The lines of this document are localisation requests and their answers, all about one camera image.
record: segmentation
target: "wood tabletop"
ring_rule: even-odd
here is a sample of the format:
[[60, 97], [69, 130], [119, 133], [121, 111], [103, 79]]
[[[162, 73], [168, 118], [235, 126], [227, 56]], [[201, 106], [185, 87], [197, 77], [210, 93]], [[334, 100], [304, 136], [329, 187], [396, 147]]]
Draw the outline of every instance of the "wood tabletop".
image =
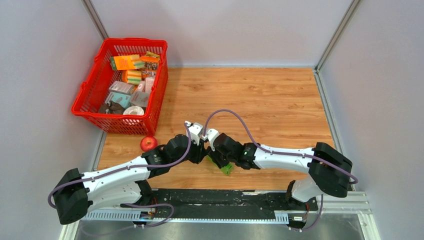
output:
[[[310, 68], [169, 68], [155, 137], [166, 144], [184, 134], [184, 121], [205, 124], [218, 109], [238, 113], [258, 143], [276, 148], [308, 148], [333, 140], [317, 84]], [[208, 128], [240, 143], [251, 142], [232, 114], [220, 112]], [[98, 169], [128, 162], [141, 155], [143, 136], [108, 134]], [[148, 180], [152, 188], [286, 190], [290, 181], [305, 174], [284, 169], [235, 167], [224, 175], [206, 158], [189, 161]]]

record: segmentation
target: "white wall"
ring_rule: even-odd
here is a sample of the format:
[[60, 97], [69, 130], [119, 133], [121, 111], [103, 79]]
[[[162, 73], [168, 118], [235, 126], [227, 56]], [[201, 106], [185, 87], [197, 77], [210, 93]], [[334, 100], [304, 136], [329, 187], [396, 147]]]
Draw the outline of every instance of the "white wall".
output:
[[170, 65], [314, 66], [351, 0], [92, 0], [111, 38], [168, 42]]
[[424, 1], [363, 0], [322, 71], [381, 239], [423, 239]]
[[92, 164], [100, 130], [70, 109], [101, 43], [79, 0], [0, 2], [0, 239], [59, 238], [47, 195]]

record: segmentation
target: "white tape roll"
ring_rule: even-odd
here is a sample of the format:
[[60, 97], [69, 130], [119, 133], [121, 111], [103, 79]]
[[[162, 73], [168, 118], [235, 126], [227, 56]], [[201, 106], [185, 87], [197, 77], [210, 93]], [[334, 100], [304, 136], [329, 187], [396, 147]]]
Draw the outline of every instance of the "white tape roll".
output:
[[123, 111], [124, 115], [144, 115], [145, 111], [140, 106], [130, 106]]

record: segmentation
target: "apple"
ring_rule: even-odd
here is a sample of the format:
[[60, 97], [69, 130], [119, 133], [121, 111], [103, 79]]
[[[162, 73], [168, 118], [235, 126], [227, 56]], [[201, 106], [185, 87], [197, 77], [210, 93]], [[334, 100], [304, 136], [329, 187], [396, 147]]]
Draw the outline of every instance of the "apple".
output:
[[144, 152], [152, 150], [158, 146], [158, 140], [154, 136], [145, 136], [140, 142], [140, 148]]

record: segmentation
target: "plastic basket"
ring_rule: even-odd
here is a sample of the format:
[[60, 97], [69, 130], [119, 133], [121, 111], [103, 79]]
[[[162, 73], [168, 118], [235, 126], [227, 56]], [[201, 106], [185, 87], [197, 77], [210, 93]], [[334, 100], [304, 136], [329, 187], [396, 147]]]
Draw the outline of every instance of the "plastic basket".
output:
[[[108, 38], [104, 40], [94, 58], [94, 66], [72, 106], [72, 113], [81, 116], [107, 133], [128, 135], [154, 135], [158, 126], [164, 93], [168, 83], [167, 47], [164, 40], [145, 38]], [[144, 115], [98, 113], [114, 81], [120, 81], [120, 71], [112, 70], [110, 57], [159, 54], [160, 62]]]

